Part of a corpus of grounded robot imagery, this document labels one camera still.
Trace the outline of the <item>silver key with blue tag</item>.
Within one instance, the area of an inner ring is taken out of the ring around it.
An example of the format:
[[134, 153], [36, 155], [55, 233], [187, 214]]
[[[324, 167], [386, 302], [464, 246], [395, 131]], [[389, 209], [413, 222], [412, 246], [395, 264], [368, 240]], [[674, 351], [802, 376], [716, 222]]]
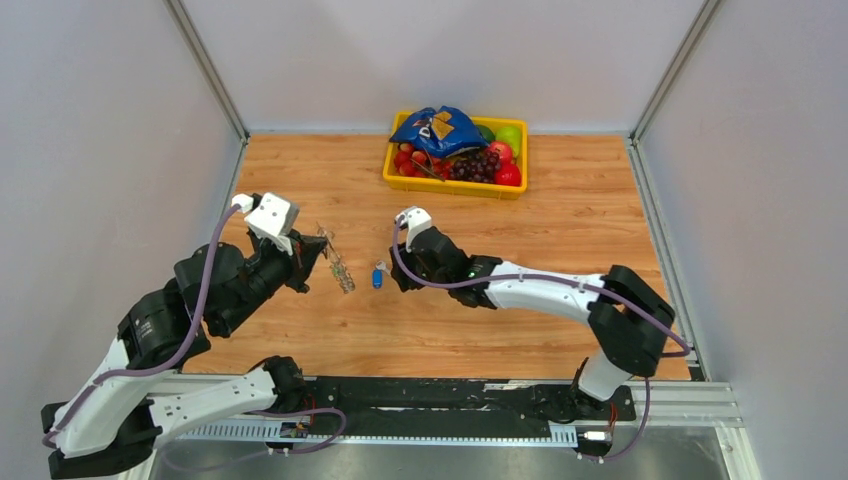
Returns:
[[381, 289], [385, 283], [387, 276], [391, 275], [391, 271], [385, 261], [378, 261], [371, 274], [371, 283], [374, 289]]

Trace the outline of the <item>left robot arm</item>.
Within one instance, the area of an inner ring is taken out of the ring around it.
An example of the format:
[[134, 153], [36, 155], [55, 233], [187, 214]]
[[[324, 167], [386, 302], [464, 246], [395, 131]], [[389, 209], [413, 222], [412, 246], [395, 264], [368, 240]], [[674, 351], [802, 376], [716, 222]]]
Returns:
[[280, 288], [308, 291], [327, 242], [293, 233], [291, 252], [253, 239], [253, 253], [216, 242], [174, 267], [164, 287], [143, 296], [118, 325], [106, 357], [67, 402], [44, 406], [41, 421], [54, 479], [111, 476], [195, 427], [253, 411], [292, 414], [305, 405], [302, 371], [271, 356], [233, 380], [154, 399], [152, 389], [231, 336]]

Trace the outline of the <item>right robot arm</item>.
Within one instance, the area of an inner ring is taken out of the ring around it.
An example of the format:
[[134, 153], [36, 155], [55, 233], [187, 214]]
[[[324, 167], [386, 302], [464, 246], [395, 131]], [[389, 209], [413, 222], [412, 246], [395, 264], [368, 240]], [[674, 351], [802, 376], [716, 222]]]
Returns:
[[571, 403], [596, 417], [633, 377], [650, 378], [671, 357], [666, 345], [689, 351], [672, 326], [675, 312], [634, 270], [613, 265], [601, 274], [535, 270], [500, 257], [467, 255], [436, 227], [420, 227], [389, 247], [391, 274], [401, 291], [445, 290], [469, 308], [526, 310], [572, 320], [590, 329], [598, 346], [574, 375]]

